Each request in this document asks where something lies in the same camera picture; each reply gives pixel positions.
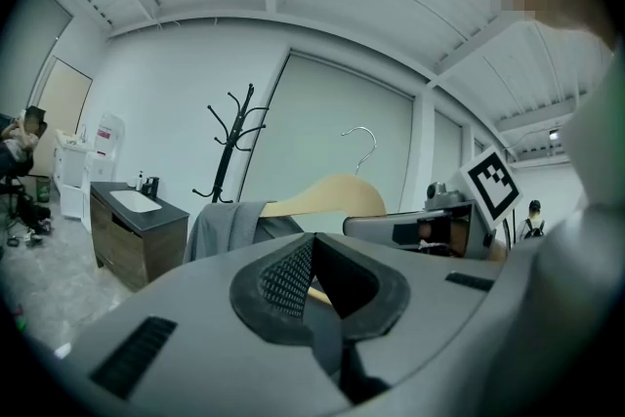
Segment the clothes hanger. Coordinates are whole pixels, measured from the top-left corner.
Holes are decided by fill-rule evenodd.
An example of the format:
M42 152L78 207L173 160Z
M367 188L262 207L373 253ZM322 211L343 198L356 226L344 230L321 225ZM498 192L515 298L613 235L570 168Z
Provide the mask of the clothes hanger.
M341 136L347 136L356 129L368 132L373 139L373 148L358 162L355 172L369 158L377 141L366 127L354 127ZM299 216L320 212L345 212L349 217L386 216L384 200L376 188L352 174L333 174L327 176L300 194L280 202L268 203L261 213L262 218L281 216Z

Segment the metal hanger hook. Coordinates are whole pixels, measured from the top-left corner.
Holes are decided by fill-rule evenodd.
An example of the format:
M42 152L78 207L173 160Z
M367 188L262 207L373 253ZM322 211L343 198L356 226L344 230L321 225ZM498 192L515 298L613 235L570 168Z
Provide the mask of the metal hanger hook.
M364 163L364 161L373 154L373 152L375 151L375 148L378 147L378 142L375 140L375 136L373 135L373 133L369 129L367 129L366 127L354 127L353 129L349 130L348 132L342 132L341 136L347 136L348 134L351 134L356 129L362 129L363 131L368 132L369 135L371 136L371 139L373 140L373 148L371 148L371 151L369 151L365 156L363 156L360 159L360 161L358 162L358 165L355 166L355 174L358 175L358 171L360 170L360 165L362 165Z

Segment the backpack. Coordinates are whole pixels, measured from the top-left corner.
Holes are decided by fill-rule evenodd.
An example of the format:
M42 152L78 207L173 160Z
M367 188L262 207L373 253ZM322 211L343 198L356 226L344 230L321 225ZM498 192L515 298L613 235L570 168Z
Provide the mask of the backpack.
M540 224L540 228L533 228L532 225L531 225L531 221L529 219L526 219L525 223L529 227L529 231L525 234L524 239L534 238L536 236L545 236L545 233L543 232L543 228L545 228L545 221L544 220Z

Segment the wooden cabinet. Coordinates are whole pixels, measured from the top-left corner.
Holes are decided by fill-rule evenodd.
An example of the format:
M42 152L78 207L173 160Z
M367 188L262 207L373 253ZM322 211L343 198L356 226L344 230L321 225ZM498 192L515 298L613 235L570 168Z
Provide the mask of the wooden cabinet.
M132 290L139 290L183 262L187 218L138 232L93 191L90 209L98 266L109 268Z

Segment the vent grille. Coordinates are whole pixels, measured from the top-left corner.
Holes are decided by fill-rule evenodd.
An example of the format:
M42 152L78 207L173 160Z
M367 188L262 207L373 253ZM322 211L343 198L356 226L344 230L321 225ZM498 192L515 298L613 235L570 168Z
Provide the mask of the vent grille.
M147 318L93 373L91 379L114 395L126 398L177 325L157 316Z

